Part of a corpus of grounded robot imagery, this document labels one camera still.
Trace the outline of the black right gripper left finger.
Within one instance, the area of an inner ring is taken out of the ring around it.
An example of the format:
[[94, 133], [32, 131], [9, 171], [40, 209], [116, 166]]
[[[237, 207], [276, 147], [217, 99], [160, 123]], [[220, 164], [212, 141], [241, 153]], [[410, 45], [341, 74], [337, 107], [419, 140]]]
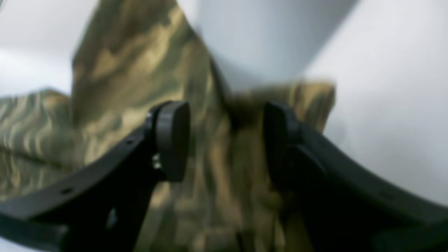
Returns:
[[190, 108], [167, 101], [101, 158], [69, 177], [1, 203], [1, 238], [47, 252], [131, 252], [158, 182], [181, 182]]

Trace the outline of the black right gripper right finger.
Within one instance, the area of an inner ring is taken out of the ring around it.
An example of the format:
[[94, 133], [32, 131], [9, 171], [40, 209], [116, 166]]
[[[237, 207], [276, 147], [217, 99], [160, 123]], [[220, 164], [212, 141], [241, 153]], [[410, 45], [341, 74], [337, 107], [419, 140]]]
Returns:
[[288, 105], [264, 105], [274, 186], [293, 193], [316, 252], [446, 252], [447, 207], [357, 164]]

